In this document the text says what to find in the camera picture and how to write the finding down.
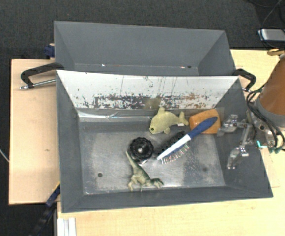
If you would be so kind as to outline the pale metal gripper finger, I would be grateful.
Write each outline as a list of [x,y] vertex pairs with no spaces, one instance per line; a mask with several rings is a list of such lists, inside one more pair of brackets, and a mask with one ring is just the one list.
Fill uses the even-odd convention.
[[227,169],[236,169],[236,166],[240,164],[243,158],[248,157],[245,147],[239,146],[235,147],[229,154],[227,161]]
[[217,136],[223,136],[226,133],[232,133],[237,129],[238,115],[229,115],[221,124],[221,127],[217,131]]

